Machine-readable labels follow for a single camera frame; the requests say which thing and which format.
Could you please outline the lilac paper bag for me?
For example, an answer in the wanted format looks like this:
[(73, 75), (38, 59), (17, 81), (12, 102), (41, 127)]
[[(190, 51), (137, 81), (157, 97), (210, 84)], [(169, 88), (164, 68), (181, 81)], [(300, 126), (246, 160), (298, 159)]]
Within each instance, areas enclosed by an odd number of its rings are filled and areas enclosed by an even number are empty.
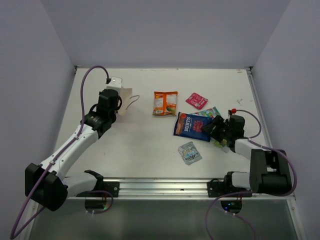
[(140, 98), (140, 95), (133, 95), (132, 88), (121, 88), (119, 96), (122, 99), (122, 104), (118, 110), (118, 114), (123, 117), (126, 114), (129, 106), (136, 102)]

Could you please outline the blue Burts chips bag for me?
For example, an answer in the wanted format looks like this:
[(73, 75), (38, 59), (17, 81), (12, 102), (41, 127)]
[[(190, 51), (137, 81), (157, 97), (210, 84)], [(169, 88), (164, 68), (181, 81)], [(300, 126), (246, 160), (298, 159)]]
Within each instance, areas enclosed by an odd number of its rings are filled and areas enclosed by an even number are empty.
[(205, 133), (202, 128), (211, 123), (212, 120), (211, 117), (179, 112), (175, 122), (173, 135), (210, 142), (210, 134)]

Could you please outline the orange fruit candy packet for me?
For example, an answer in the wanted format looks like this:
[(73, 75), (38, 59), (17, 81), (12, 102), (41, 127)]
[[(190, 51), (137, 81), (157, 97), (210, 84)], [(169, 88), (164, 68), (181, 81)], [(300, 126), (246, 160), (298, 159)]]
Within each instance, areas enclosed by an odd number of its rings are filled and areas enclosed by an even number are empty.
[(177, 91), (154, 92), (153, 116), (176, 115), (177, 111)]

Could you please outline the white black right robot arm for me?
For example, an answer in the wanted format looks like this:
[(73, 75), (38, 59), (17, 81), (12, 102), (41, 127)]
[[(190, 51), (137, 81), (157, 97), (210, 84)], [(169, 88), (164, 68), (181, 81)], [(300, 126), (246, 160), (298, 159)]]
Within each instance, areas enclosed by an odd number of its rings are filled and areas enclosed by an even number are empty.
[(288, 159), (283, 150), (271, 149), (254, 143), (245, 137), (245, 119), (230, 115), (228, 119), (216, 116), (202, 127), (202, 131), (232, 152), (249, 160), (249, 171), (229, 171), (223, 181), (212, 179), (207, 183), (209, 195), (239, 195), (250, 197), (255, 194), (273, 196), (290, 195), (295, 187), (291, 179)]

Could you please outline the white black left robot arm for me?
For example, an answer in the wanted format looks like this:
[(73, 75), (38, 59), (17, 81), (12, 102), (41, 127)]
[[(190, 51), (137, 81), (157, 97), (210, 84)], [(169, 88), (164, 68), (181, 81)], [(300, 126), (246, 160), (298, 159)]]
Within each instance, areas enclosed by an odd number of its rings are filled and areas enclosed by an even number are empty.
[(103, 193), (103, 176), (85, 170), (77, 176), (67, 173), (79, 157), (99, 140), (116, 121), (122, 99), (115, 89), (104, 89), (75, 133), (50, 157), (25, 169), (25, 195), (49, 209), (58, 210), (67, 198), (89, 192), (92, 196)]

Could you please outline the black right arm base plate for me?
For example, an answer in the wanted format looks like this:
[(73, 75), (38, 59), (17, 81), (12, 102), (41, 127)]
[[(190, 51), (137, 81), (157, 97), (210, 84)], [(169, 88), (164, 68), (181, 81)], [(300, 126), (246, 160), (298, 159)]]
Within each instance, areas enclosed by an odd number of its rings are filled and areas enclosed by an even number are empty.
[(228, 179), (219, 180), (218, 178), (213, 178), (206, 183), (206, 186), (209, 198), (217, 198), (231, 193), (247, 192), (245, 188), (234, 187), (231, 180)]

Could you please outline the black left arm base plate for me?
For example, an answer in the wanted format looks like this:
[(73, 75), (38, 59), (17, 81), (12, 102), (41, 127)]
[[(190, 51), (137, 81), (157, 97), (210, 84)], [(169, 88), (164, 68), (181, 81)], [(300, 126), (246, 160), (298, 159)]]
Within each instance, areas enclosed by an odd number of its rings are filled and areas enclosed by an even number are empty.
[(97, 183), (93, 190), (85, 192), (86, 197), (101, 197), (107, 198), (109, 195), (105, 192), (110, 193), (114, 198), (119, 196), (120, 183), (117, 181), (101, 181)]

